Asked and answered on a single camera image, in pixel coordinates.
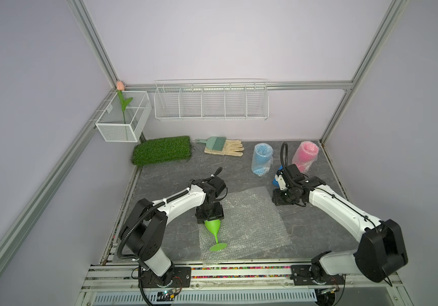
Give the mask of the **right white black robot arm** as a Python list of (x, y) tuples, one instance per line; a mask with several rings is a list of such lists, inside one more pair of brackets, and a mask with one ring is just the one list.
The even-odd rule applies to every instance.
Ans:
[(326, 251), (311, 260), (304, 274), (316, 284), (325, 284), (335, 275), (363, 275), (380, 283), (408, 264), (402, 229), (392, 219), (386, 221), (359, 209), (338, 195), (322, 179), (300, 173), (292, 164), (281, 167), (274, 178), (275, 205), (308, 204), (324, 211), (357, 241), (354, 251)]

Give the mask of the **bubble wrap sheet stack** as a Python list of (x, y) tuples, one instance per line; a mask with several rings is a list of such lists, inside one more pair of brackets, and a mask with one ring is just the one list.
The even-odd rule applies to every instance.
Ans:
[(218, 242), (226, 243), (227, 247), (211, 251), (215, 238), (206, 227), (200, 226), (198, 239), (204, 263), (239, 260), (292, 243), (266, 187), (230, 193), (221, 204), (225, 217), (221, 220)]

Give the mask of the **green plastic wine glass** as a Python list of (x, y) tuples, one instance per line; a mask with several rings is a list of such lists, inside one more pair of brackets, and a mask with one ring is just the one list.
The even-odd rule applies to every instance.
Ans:
[(212, 221), (205, 221), (204, 225), (206, 229), (214, 236), (216, 242), (215, 245), (211, 246), (209, 250), (211, 252), (218, 252), (224, 250), (227, 247), (227, 244), (218, 241), (218, 234), (221, 228), (221, 221), (219, 219)]

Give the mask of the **blue tape dispenser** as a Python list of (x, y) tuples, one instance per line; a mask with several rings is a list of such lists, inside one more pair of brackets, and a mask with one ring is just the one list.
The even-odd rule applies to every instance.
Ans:
[(279, 167), (277, 172), (276, 172), (276, 175), (274, 176), (274, 179), (272, 181), (272, 183), (276, 187), (280, 188), (281, 190), (283, 190), (285, 188), (285, 181), (282, 177), (282, 171), (283, 171), (283, 167)]

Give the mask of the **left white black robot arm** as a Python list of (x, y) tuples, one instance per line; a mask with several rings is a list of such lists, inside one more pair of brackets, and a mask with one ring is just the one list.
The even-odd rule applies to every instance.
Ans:
[(218, 242), (218, 231), (224, 218), (223, 200), (228, 189), (217, 174), (209, 178), (192, 180), (188, 187), (161, 200), (139, 200), (124, 222), (119, 233), (120, 243), (116, 256), (121, 260), (136, 261), (151, 273), (151, 284), (170, 286), (178, 276), (175, 266), (161, 245), (167, 226), (184, 213), (195, 209), (197, 223), (204, 224), (214, 235), (217, 251), (227, 245)]

